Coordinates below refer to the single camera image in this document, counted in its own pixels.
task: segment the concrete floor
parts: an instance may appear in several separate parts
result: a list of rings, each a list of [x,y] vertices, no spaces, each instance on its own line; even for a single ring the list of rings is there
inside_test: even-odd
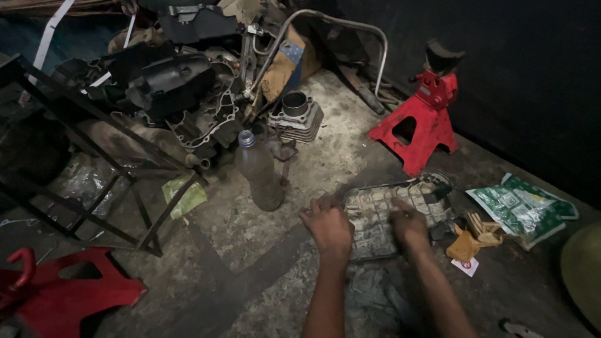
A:
[[[170,220],[159,230],[164,256],[116,250],[114,258],[132,277],[140,277],[149,291],[134,307],[108,313],[94,337],[295,337],[302,328],[313,292],[318,256],[313,242],[297,218],[297,211],[312,197],[327,192],[343,195],[354,187],[406,180],[402,163],[384,146],[364,137],[379,117],[325,70],[301,86],[322,107],[325,117],[318,139],[299,144],[285,187],[285,200],[274,212],[259,210],[248,184],[236,170],[232,156],[224,156],[219,171],[208,176],[208,202],[183,218]],[[581,219],[526,253],[515,243],[482,249],[470,278],[451,264],[440,241],[433,250],[443,272],[455,287],[482,337],[504,337],[497,323],[511,318],[550,337],[592,337],[579,321],[566,297],[556,258],[559,248],[577,229],[600,218],[600,212],[565,195],[546,182],[457,137],[459,149],[451,156],[436,151],[426,170],[451,178],[451,198],[457,211],[482,210],[464,193],[471,188],[498,184],[507,172],[574,202]],[[282,163],[276,163],[280,171]],[[140,182],[150,216],[156,219],[165,205],[160,191],[165,181]],[[141,234],[141,219],[129,195],[114,203],[110,220],[131,234]],[[4,218],[24,216],[13,210]],[[41,256],[54,237],[35,227],[0,228],[0,256],[32,246]],[[110,240],[103,235],[99,240]],[[75,252],[65,242],[49,258]],[[419,283],[403,257],[353,267],[349,278],[365,271],[382,272],[412,312],[429,317]],[[398,336],[373,316],[347,312],[348,337]],[[406,318],[400,322],[407,324]]]

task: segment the black metal stand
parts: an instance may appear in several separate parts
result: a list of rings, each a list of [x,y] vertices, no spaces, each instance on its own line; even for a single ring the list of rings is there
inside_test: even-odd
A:
[[[57,106],[55,106],[35,85],[32,85],[26,74],[32,75],[37,78],[39,82],[48,86],[53,91],[56,91],[59,95],[66,97],[71,100],[75,105],[80,108],[86,110],[93,116],[101,119],[104,122],[107,122],[112,127],[116,128],[118,131],[124,133],[128,137],[132,138],[136,142],[140,144],[140,146],[149,154],[162,159],[164,162],[169,164],[170,169],[140,169],[140,168],[126,168],[121,166],[115,159],[113,159],[110,155],[108,155],[98,144],[96,144],[88,135],[82,132],[72,121],[69,120],[67,115]],[[81,141],[82,146],[85,146],[88,151],[92,151],[98,154],[103,159],[107,160],[113,168],[117,171],[117,173],[111,178],[109,183],[106,185],[100,196],[96,199],[96,201],[90,206],[88,209],[84,209],[77,205],[76,203],[62,198],[53,192],[49,191],[43,186],[39,186],[30,180],[22,177],[17,173],[12,173],[7,171],[5,168],[0,168],[0,178],[2,182],[12,182],[12,185],[19,186],[20,188],[27,189],[35,192],[36,194],[40,194],[46,196],[51,199],[54,203],[60,204],[64,206],[68,210],[71,210],[78,215],[81,216],[80,220],[76,222],[69,229],[63,227],[58,224],[56,221],[48,217],[44,212],[42,212],[37,207],[33,206],[26,200],[21,200],[11,194],[10,190],[6,185],[0,182],[0,193],[5,195],[9,200],[13,203],[19,205],[24,208],[28,212],[32,213],[36,218],[40,221],[47,224],[50,228],[52,228],[58,235],[65,238],[70,242],[77,243],[84,247],[87,246],[103,246],[103,247],[115,247],[115,248],[126,248],[126,249],[134,249],[134,250],[145,250],[151,254],[154,254],[157,257],[162,256],[162,252],[159,247],[159,243],[157,241],[156,232],[159,230],[159,227],[165,222],[167,216],[171,213],[173,208],[177,205],[177,202],[183,197],[186,191],[192,186],[194,182],[198,180],[198,175],[193,170],[186,168],[182,163],[175,160],[173,157],[162,151],[160,148],[156,147],[154,144],[148,142],[147,140],[140,137],[138,134],[129,130],[128,128],[121,125],[119,122],[111,118],[108,114],[104,113],[98,107],[94,106],[91,101],[84,96],[83,94],[70,90],[68,88],[63,87],[49,76],[45,75],[42,71],[35,68],[25,57],[17,54],[10,60],[8,60],[4,64],[0,64],[0,88],[6,87],[8,84],[12,82],[17,82],[23,87],[25,91],[27,91],[31,96],[36,98],[46,109],[52,112],[56,119],[62,123],[66,128],[73,131],[76,138]],[[171,199],[171,201],[167,204],[167,207],[158,219],[153,223],[148,216],[148,212],[144,207],[142,202],[142,198],[134,186],[136,180],[141,178],[151,178],[151,177],[159,177],[159,176],[178,176],[178,175],[191,175],[191,178],[177,191],[175,196]],[[138,209],[144,220],[144,225],[147,228],[147,231],[143,235],[141,239],[136,239],[124,231],[116,228],[112,224],[108,223],[105,220],[102,220],[93,214],[94,210],[98,207],[100,202],[106,197],[111,188],[117,182],[119,177],[124,177],[129,182],[129,187],[132,191],[133,197],[138,205]],[[86,221],[91,221],[98,226],[102,227],[104,230],[118,236],[119,238],[128,242],[131,246],[118,246],[118,245],[106,245],[99,244],[91,241],[83,241],[79,237],[75,235],[75,232],[80,228],[80,226]]]

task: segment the plastic bottle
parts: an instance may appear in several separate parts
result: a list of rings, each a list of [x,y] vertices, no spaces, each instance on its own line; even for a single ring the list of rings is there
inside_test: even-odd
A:
[[[249,130],[238,134],[236,167],[251,185],[252,201],[265,211],[272,211],[284,200],[284,190],[273,168],[273,156],[267,145],[255,139]]]

